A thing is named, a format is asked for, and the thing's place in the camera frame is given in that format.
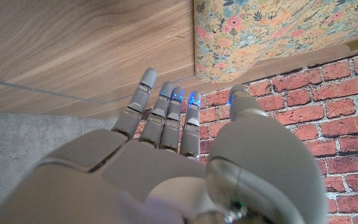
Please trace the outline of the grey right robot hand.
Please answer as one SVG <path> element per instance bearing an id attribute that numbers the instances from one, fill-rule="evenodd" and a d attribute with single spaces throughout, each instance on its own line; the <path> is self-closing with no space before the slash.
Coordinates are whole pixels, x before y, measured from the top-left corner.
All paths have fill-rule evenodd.
<path id="1" fill-rule="evenodd" d="M 200 161 L 200 94 L 163 84 L 138 139 L 157 73 L 145 71 L 111 130 L 43 157 L 0 205 L 0 223 L 326 223 L 309 149 L 247 88 L 229 93 L 230 122 Z"/>

